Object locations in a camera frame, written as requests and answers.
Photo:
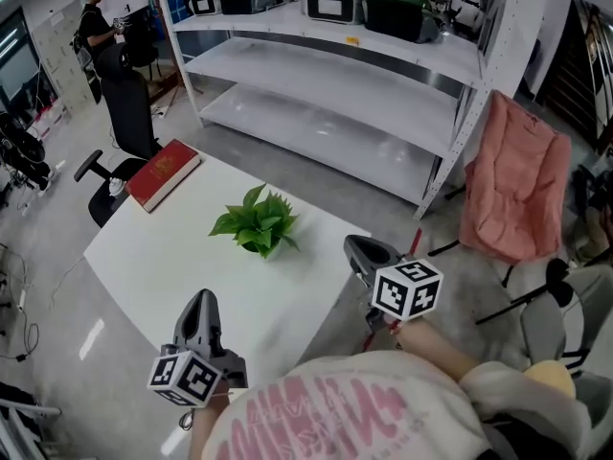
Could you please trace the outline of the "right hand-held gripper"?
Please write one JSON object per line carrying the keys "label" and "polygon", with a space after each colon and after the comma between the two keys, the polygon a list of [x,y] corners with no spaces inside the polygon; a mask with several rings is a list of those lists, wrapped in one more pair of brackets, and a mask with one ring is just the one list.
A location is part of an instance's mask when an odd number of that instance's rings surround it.
{"label": "right hand-held gripper", "polygon": [[422,317],[437,307],[443,274],[426,260],[400,261],[402,255],[390,244],[361,235],[348,235],[344,252],[353,273],[370,292],[365,318],[372,332]]}

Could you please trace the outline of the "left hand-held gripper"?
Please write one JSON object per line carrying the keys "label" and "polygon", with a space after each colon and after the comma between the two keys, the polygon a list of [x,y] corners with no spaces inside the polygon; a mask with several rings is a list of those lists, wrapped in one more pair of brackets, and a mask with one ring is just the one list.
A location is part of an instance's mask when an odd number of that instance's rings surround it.
{"label": "left hand-held gripper", "polygon": [[221,348],[216,296],[201,289],[186,305],[174,328],[173,343],[153,362],[148,390],[181,407],[204,408],[225,381],[246,389],[245,360]]}

